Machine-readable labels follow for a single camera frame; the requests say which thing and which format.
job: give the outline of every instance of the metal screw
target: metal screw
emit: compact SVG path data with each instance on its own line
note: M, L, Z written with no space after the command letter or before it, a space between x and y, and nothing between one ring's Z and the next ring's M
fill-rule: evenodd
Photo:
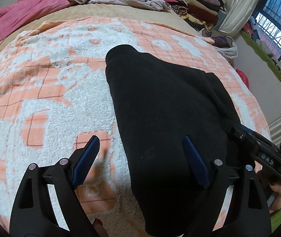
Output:
M65 164L67 164L68 163L68 159L61 159L60 161L59 161L59 164L61 164L61 165L65 165Z
M29 170L33 170L33 169L35 169L36 168L36 164L31 164L31 165L29 165Z
M221 166L223 164L223 161L221 160L214 160L214 164L217 166Z
M251 165L246 165L246 169L248 170L248 171L252 171L252 166Z

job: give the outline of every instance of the white curtain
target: white curtain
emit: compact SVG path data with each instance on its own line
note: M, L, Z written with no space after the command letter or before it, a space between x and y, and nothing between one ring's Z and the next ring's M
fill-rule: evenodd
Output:
M233 37L249 20L258 0L226 0L227 17L219 28L219 31Z

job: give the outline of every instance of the plastic bag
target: plastic bag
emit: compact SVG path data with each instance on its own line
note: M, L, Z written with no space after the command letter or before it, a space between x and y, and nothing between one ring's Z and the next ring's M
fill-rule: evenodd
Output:
M237 49L237 45L234 41L234 39L232 39L231 37L227 37L229 39L231 39L233 47L231 48L219 48L216 46L213 46L217 51L220 51L222 53L224 53L228 58L233 59L236 58L238 56L238 49Z
M242 79L244 84L247 86L247 88L249 89L249 80L248 80L248 77L246 76L246 74L239 69L236 69L236 72L240 76L240 78Z

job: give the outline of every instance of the bed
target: bed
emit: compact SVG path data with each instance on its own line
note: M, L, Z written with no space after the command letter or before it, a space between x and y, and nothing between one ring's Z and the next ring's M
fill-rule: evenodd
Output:
M164 61L215 73L241 122L270 138L256 99L209 42L173 11L105 4L53 12L2 40L0 224L8 230L14 197L29 164L54 164L95 134L101 141L99 155L84 185L76 190L84 211L90 220L101 219L111 237L149 236L131 192L105 79L105 55L116 45L130 44ZM215 229L223 225L231 192ZM54 189L50 194L57 221L67 228Z

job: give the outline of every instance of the black cloth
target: black cloth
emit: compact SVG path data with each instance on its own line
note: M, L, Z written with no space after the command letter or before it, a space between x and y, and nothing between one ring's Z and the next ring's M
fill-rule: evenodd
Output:
M199 3L203 4L206 8L212 10L212 11L216 11L216 12L219 12L220 11L220 6L216 6L214 4L210 4L206 1L201 1L201 0L197 0Z
M178 1L178 2L167 2L169 3L170 5L180 5L180 6L183 6L183 7L186 7L188 9L188 5L182 1Z
M225 11L225 7L224 7L224 2L223 2L223 0L218 0L219 2L220 2L220 9L222 10L222 11Z
M221 118L240 124L233 102L213 73L159 60L130 45L111 49L105 62L145 230L152 236L179 236L205 195L184 155L182 139L190 134L208 161L236 154L235 143L220 127Z
M191 27L193 27L195 30L197 31L201 31L203 28L205 28L204 25L198 24L198 23L194 23L189 19L184 19L185 22L187 22Z

